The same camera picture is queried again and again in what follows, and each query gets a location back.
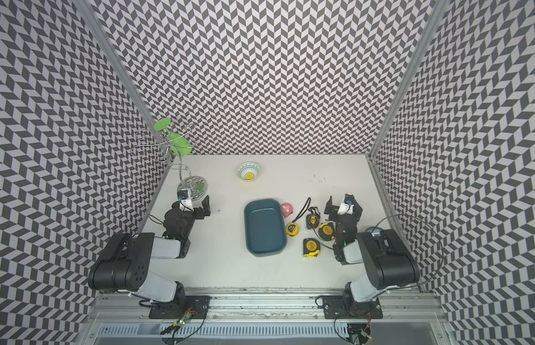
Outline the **small black tape measure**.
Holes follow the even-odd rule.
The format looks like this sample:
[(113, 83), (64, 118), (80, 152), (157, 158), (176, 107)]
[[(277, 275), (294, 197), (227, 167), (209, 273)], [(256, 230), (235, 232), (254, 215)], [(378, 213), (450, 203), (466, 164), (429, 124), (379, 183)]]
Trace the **small black tape measure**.
[(319, 228), (321, 223), (321, 214), (319, 209), (315, 206), (308, 209), (308, 214), (306, 215), (306, 228), (310, 230), (315, 230)]

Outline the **yellow black tape measure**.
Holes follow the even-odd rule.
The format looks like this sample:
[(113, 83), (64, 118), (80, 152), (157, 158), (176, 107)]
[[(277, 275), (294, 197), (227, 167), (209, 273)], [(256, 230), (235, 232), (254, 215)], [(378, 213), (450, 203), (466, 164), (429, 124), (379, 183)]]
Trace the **yellow black tape measure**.
[(303, 256), (317, 257), (321, 251), (321, 245), (318, 240), (307, 238), (303, 240)]
[(317, 230), (319, 238), (324, 242), (330, 242), (335, 239), (335, 225), (333, 222), (326, 222), (319, 226)]

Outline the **yellow square tape measure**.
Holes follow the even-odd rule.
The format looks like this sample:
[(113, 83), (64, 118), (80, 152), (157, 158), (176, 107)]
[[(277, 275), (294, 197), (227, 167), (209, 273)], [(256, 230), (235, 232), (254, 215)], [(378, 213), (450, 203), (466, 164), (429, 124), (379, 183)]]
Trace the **yellow square tape measure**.
[(311, 197), (308, 197), (298, 215), (287, 224), (285, 231), (288, 236), (294, 237), (299, 233), (300, 227), (298, 225), (298, 220), (306, 214), (306, 211), (310, 208), (310, 203)]

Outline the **pink tape measure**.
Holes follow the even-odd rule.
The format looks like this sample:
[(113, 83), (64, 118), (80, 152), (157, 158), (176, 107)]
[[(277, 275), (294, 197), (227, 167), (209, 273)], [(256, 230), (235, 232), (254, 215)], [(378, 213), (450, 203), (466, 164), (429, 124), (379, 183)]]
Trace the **pink tape measure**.
[(291, 204), (289, 204), (289, 203), (283, 203), (283, 204), (281, 204), (281, 211), (282, 211), (282, 213), (283, 213), (283, 216), (284, 216), (285, 218), (287, 218), (287, 217), (289, 217), (289, 216), (293, 213), (294, 208), (293, 208), (293, 206), (292, 206)]

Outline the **teal plastic storage box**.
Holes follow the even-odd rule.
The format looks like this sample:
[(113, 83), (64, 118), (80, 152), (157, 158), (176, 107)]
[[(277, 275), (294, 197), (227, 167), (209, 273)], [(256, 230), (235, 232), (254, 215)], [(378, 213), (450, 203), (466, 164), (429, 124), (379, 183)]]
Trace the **teal plastic storage box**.
[(255, 257), (279, 254), (287, 245), (281, 205), (272, 198), (244, 207), (244, 228), (247, 249)]

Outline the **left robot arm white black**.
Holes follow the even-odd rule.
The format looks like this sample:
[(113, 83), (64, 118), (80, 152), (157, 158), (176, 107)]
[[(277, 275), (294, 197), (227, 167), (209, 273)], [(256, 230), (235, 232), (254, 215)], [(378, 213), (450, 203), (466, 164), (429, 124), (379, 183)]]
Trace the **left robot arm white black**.
[(185, 305), (183, 284), (153, 273), (150, 262), (185, 258), (195, 222), (210, 215), (208, 196), (203, 198), (200, 207), (190, 208), (179, 193), (178, 201), (165, 214), (162, 236), (149, 232), (136, 235), (119, 232), (110, 238), (90, 270), (89, 287), (101, 292), (129, 293), (154, 303)]

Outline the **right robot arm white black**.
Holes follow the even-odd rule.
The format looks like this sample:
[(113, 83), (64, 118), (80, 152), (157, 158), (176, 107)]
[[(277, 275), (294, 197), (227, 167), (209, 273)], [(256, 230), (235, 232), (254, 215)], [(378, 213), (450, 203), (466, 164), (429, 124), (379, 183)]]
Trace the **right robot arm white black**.
[(359, 231), (363, 208), (352, 194), (339, 206), (329, 199), (324, 209), (329, 222), (320, 226), (322, 234), (331, 227), (332, 251), (337, 262), (363, 267), (360, 276), (348, 282), (339, 296), (323, 296), (326, 319), (343, 317), (380, 319), (379, 297), (391, 290), (405, 288), (420, 280), (418, 263), (393, 229), (374, 227)]

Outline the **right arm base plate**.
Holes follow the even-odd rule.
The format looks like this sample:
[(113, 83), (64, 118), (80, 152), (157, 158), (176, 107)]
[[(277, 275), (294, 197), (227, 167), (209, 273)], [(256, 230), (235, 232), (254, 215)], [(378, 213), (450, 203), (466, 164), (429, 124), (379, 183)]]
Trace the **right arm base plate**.
[(353, 298), (343, 296), (319, 296), (316, 304), (323, 311), (324, 318), (335, 319), (382, 319), (382, 307), (379, 300), (356, 302)]

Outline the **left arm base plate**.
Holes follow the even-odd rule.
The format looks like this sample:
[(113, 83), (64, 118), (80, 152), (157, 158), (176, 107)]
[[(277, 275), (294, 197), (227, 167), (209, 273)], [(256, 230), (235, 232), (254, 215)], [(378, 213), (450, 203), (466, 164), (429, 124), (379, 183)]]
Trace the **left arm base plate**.
[(192, 320), (205, 319), (210, 302), (210, 296), (187, 296), (182, 300), (174, 300), (169, 303), (156, 303), (150, 309), (148, 318), (179, 320), (189, 310)]

